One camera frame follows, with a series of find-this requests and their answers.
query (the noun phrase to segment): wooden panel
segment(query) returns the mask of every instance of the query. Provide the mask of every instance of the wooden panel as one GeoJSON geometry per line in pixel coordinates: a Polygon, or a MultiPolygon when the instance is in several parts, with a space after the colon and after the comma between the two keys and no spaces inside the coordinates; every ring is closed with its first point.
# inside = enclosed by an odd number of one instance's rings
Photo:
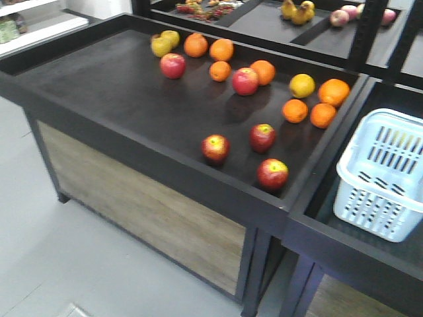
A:
{"type": "Polygon", "coordinates": [[[306,317],[406,317],[328,275],[317,289],[306,317]]]}
{"type": "Polygon", "coordinates": [[[39,125],[63,191],[235,295],[245,227],[39,125]]]}

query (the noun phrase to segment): white tile floor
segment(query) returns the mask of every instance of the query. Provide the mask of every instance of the white tile floor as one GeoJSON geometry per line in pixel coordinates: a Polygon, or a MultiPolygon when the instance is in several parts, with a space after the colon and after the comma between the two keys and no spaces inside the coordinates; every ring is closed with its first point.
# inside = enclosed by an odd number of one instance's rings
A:
{"type": "MultiPolygon", "coordinates": [[[[281,291],[270,287],[259,317],[278,315],[281,291]]],[[[57,317],[71,303],[92,317],[241,312],[84,207],[58,202],[21,108],[0,98],[0,317],[57,317]]]]}

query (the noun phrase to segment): white plastic basket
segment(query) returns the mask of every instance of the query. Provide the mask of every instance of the white plastic basket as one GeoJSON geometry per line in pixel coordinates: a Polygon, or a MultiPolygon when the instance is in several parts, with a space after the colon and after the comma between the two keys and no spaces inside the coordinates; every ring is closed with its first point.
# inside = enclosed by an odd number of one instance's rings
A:
{"type": "Polygon", "coordinates": [[[423,218],[423,120],[390,109],[359,123],[336,170],[340,219],[401,242],[423,218]]]}

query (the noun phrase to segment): store shelf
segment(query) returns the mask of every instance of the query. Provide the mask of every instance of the store shelf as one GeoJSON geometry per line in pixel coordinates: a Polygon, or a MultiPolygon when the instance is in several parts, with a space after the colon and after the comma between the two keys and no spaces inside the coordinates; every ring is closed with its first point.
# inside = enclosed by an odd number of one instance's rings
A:
{"type": "Polygon", "coordinates": [[[39,7],[40,5],[46,5],[47,3],[57,2],[57,1],[59,0],[31,0],[31,1],[16,3],[14,5],[4,5],[0,9],[0,17],[3,17],[5,15],[10,15],[15,12],[20,12],[27,9],[39,7]]]}
{"type": "Polygon", "coordinates": [[[28,33],[0,45],[0,56],[84,25],[88,25],[87,19],[67,13],[57,13],[56,16],[48,17],[45,20],[28,23],[28,33]]]}

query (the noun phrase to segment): orange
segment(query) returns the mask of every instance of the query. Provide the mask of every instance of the orange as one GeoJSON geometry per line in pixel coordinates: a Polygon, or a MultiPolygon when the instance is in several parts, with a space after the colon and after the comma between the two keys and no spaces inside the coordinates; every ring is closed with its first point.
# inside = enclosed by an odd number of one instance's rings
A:
{"type": "Polygon", "coordinates": [[[220,38],[210,46],[210,57],[215,61],[229,61],[233,55],[233,42],[228,38],[220,38]]]}
{"type": "Polygon", "coordinates": [[[250,68],[254,69],[258,75],[258,84],[260,86],[266,86],[276,75],[275,67],[268,61],[260,59],[250,65],[250,68]]]}
{"type": "Polygon", "coordinates": [[[317,104],[311,109],[311,123],[321,129],[326,129],[336,116],[336,108],[331,104],[317,104]]]}
{"type": "Polygon", "coordinates": [[[214,81],[225,81],[231,74],[231,66],[226,61],[216,61],[209,69],[210,77],[214,81]]]}
{"type": "Polygon", "coordinates": [[[319,88],[319,99],[324,104],[339,108],[350,94],[350,86],[340,79],[329,79],[319,88]]]}
{"type": "Polygon", "coordinates": [[[309,107],[298,99],[291,99],[288,100],[282,106],[282,114],[284,115],[285,119],[291,123],[299,123],[307,117],[309,113],[309,107]]]}
{"type": "Polygon", "coordinates": [[[190,57],[202,57],[209,48],[209,44],[200,33],[192,33],[184,42],[185,54],[190,57]]]}

